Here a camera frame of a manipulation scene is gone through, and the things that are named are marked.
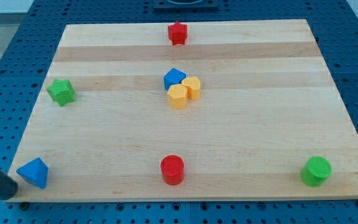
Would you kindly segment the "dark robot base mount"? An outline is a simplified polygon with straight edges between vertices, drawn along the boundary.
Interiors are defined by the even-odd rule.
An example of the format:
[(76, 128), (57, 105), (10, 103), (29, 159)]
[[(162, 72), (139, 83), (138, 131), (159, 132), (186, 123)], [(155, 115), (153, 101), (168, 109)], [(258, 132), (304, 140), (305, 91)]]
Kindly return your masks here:
[(154, 11), (183, 9), (219, 9), (218, 0), (153, 0)]

